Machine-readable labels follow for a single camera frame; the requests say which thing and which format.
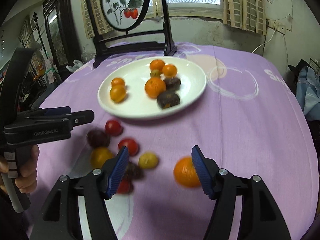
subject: white oval plate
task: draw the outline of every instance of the white oval plate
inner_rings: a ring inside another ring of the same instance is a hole
[[[156,99],[150,99],[144,91],[144,85],[150,78],[149,64],[154,59],[162,59],[166,64],[173,64],[178,69],[177,77],[181,87],[176,92],[180,104],[161,109]],[[111,81],[121,77],[127,86],[127,98],[116,104],[110,99]],[[176,57],[149,57],[130,62],[111,73],[98,90],[99,105],[108,113],[129,119],[158,119],[189,106],[204,92],[207,83],[206,75],[196,63]]]

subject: silver bolt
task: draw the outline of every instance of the silver bolt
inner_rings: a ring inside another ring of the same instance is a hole
[[[252,177],[252,179],[253,179],[255,182],[261,181],[261,178],[260,178],[258,175],[254,175],[254,176]]]
[[[219,170],[219,174],[220,174],[220,175],[227,175],[227,174],[228,174],[228,171],[225,170],[225,169],[220,169],[220,170]]]
[[[93,175],[99,175],[99,174],[101,174],[101,170],[100,169],[95,169],[95,170],[92,171],[92,174]]]
[[[60,176],[60,178],[59,178],[59,180],[61,181],[61,182],[64,182],[64,181],[66,181],[68,179],[68,176],[67,175],[62,175],[62,176]]]

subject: orange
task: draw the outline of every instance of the orange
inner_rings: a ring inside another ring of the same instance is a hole
[[[151,61],[149,67],[150,67],[151,71],[157,69],[161,72],[164,65],[165,65],[165,62],[163,60],[155,59],[155,60]]]
[[[115,85],[110,90],[110,98],[115,103],[120,103],[123,101],[126,95],[127,91],[123,85]]]
[[[164,73],[165,77],[175,77],[178,73],[178,70],[175,65],[168,64],[162,68],[162,73]]]
[[[179,160],[173,169],[173,174],[176,181],[185,187],[201,186],[191,157],[184,157]]]
[[[157,98],[157,96],[165,91],[165,82],[160,78],[150,78],[144,85],[144,90],[150,98]]]
[[[106,160],[113,158],[114,155],[107,147],[98,147],[94,149],[90,156],[90,163],[93,169],[101,169]]]
[[[114,78],[112,81],[111,81],[111,86],[116,86],[116,85],[122,85],[122,86],[125,86],[125,82],[122,78]]]

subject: tablecloth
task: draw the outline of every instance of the tablecloth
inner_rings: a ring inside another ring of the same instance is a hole
[[[310,131],[295,96],[277,69],[256,54],[191,43],[178,43],[177,47],[174,57],[196,62],[207,73],[208,84],[198,101],[173,116],[154,121],[122,120],[124,133],[111,139],[109,149],[116,153],[121,138],[132,136],[140,143],[140,152],[156,152],[160,163],[146,172],[145,179],[134,183],[130,196],[115,195],[107,203],[118,238],[203,239],[215,202],[201,188],[184,188],[173,177],[176,162],[199,145],[206,157],[235,176],[259,174],[292,239],[300,239],[315,215],[318,169]],[[115,55],[96,69],[90,61],[44,101],[42,108],[92,109],[95,119],[75,127],[68,140],[39,146],[38,188],[30,197],[27,212],[31,222],[61,174],[76,177],[90,170],[86,133],[103,128],[111,118],[97,101],[102,81],[126,63],[161,55],[162,51]],[[80,209],[85,220],[83,205]],[[237,237],[240,211],[241,199],[237,197],[231,240]],[[84,238],[90,238],[88,232]]]

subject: hand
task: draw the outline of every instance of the hand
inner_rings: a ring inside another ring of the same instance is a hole
[[[31,159],[28,160],[21,168],[21,176],[15,179],[16,186],[20,189],[22,193],[31,193],[37,187],[37,163],[39,156],[39,147],[34,145],[31,149]],[[0,155],[0,172],[7,173],[9,171],[9,166],[4,157]],[[0,188],[7,193],[2,178],[0,176]]]

